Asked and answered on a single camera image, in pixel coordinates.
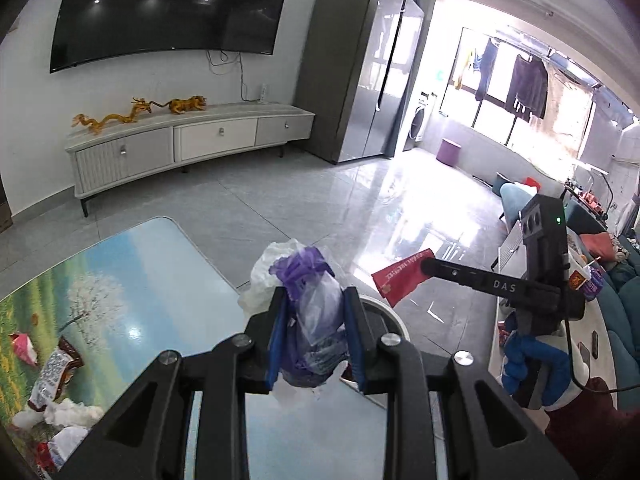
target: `purple stool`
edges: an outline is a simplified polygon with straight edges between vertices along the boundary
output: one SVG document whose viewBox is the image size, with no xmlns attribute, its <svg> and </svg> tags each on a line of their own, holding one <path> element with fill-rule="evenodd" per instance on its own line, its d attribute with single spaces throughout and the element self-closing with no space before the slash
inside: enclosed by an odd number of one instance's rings
<svg viewBox="0 0 640 480">
<path fill-rule="evenodd" d="M 462 146 L 453 142 L 453 140 L 442 139 L 436 160 L 453 168 L 458 163 L 461 148 Z"/>
</svg>

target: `tile floor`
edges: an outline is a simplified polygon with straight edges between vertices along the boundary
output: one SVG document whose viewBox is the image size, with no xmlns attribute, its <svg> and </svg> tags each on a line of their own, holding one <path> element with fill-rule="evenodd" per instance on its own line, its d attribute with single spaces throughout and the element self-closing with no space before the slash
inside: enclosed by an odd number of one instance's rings
<svg viewBox="0 0 640 480">
<path fill-rule="evenodd" d="M 332 166 L 288 148 L 202 162 L 158 174 L 89 202 L 72 200 L 0 234 L 0 298 L 100 240 L 156 216 L 173 218 L 236 287 L 273 241 L 328 248 L 362 293 L 379 297 L 370 274 L 431 248 L 436 256 L 488 268 L 506 236 L 491 190 L 423 150 L 394 160 Z M 495 301 L 429 280 L 397 312 L 425 351 L 455 352 L 470 311 L 491 317 Z"/>
</svg>

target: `screw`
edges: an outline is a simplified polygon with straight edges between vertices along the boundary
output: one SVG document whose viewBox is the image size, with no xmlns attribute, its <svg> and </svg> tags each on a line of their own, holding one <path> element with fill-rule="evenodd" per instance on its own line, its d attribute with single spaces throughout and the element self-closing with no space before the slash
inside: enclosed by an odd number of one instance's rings
<svg viewBox="0 0 640 480">
<path fill-rule="evenodd" d="M 467 352 L 466 350 L 461 350 L 460 352 L 456 352 L 453 358 L 459 365 L 462 365 L 462 366 L 469 366 L 474 362 L 474 357 L 471 355 L 470 352 Z"/>
<path fill-rule="evenodd" d="M 238 348 L 244 348 L 252 343 L 251 338 L 247 334 L 236 334 L 231 338 L 231 342 Z"/>
<path fill-rule="evenodd" d="M 165 350 L 158 356 L 158 361 L 161 364 L 167 366 L 172 365 L 178 360 L 178 352 L 174 352 L 173 350 Z"/>
<path fill-rule="evenodd" d="M 382 344 L 384 346 L 397 346 L 402 341 L 402 338 L 398 334 L 393 333 L 387 333 L 380 339 L 382 339 Z"/>
</svg>

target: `washing machine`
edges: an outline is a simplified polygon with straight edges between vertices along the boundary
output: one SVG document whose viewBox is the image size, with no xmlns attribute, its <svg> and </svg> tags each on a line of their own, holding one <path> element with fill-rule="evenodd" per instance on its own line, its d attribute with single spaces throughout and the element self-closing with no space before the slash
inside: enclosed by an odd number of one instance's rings
<svg viewBox="0 0 640 480">
<path fill-rule="evenodd" d="M 420 99 L 414 112 L 414 119 L 411 122 L 411 127 L 409 128 L 409 133 L 407 135 L 406 142 L 404 143 L 404 152 L 415 148 L 424 137 L 424 131 L 427 127 L 427 123 L 429 122 L 429 117 L 431 116 L 431 111 L 433 110 L 435 101 L 435 94 L 420 92 Z"/>
</svg>

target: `black cable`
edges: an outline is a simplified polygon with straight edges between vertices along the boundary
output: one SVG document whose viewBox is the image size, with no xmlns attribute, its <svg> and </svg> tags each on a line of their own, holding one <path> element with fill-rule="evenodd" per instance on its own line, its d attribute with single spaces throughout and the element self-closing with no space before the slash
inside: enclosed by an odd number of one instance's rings
<svg viewBox="0 0 640 480">
<path fill-rule="evenodd" d="M 247 92 L 247 86 L 244 84 L 244 66 L 242 65 L 242 52 L 240 52 L 238 56 L 240 57 L 240 98 L 245 103 L 251 103 L 253 101 L 244 98 Z"/>
<path fill-rule="evenodd" d="M 569 347 L 569 370 L 571 372 L 571 380 L 574 382 L 578 388 L 580 388 L 584 392 L 589 392 L 592 394 L 617 394 L 620 392 L 628 392 L 629 390 L 635 390 L 636 388 L 640 388 L 640 383 L 635 384 L 634 386 L 625 386 L 624 388 L 614 388 L 612 390 L 593 390 L 592 388 L 587 388 L 584 384 L 580 384 L 578 379 L 575 378 L 574 371 L 574 345 L 571 342 L 571 329 L 569 328 L 569 306 L 566 306 L 566 311 L 564 313 L 564 328 L 566 330 L 566 342 Z"/>
<path fill-rule="evenodd" d="M 609 185 L 609 181 L 607 180 L 607 177 L 602 175 L 602 178 L 604 179 L 604 183 L 607 184 L 607 187 L 609 188 L 609 192 L 611 193 L 611 200 L 609 201 L 609 205 L 607 206 L 607 210 L 605 211 L 607 214 L 609 214 L 609 209 L 611 209 L 611 204 L 613 204 L 613 190 Z"/>
<path fill-rule="evenodd" d="M 213 75 L 227 75 L 230 74 L 232 70 L 230 70 L 229 72 L 224 72 L 224 73 L 218 73 L 215 70 L 213 70 L 215 67 L 219 67 L 219 66 L 225 66 L 225 65 L 233 65 L 235 63 L 238 62 L 238 56 L 236 56 L 235 59 L 233 59 L 232 61 L 229 61 L 229 56 L 228 54 L 226 54 L 226 52 L 222 52 L 219 51 L 218 55 L 220 56 L 220 61 L 221 63 L 214 63 L 213 60 L 211 59 L 211 51 L 207 50 L 205 52 L 206 56 L 207 56 L 207 61 L 209 62 L 209 71 L 213 74 Z"/>
</svg>

